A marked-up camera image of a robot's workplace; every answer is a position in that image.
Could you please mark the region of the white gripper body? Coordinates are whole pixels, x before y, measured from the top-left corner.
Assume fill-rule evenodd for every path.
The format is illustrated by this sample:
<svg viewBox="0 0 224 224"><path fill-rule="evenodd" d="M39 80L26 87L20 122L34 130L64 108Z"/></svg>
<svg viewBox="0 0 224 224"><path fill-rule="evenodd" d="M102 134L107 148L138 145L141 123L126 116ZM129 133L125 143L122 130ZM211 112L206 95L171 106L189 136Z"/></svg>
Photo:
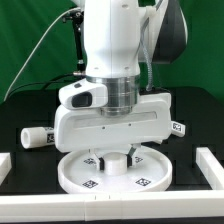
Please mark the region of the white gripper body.
<svg viewBox="0 0 224 224"><path fill-rule="evenodd" d="M60 152L165 140L171 134L171 94L141 95L132 111L106 117L99 109L68 110L60 105L54 122Z"/></svg>

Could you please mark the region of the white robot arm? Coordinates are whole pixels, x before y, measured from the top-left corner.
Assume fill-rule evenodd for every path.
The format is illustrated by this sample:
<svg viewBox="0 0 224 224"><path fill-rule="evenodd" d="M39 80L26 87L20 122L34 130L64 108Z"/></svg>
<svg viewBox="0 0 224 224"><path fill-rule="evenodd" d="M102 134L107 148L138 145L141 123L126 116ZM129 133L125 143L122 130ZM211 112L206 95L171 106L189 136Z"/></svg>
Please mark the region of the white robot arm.
<svg viewBox="0 0 224 224"><path fill-rule="evenodd" d="M59 90L56 148L105 149L165 140L171 134L171 94L139 93L139 63L170 63L187 44L178 0L85 0L86 77Z"/></svg>

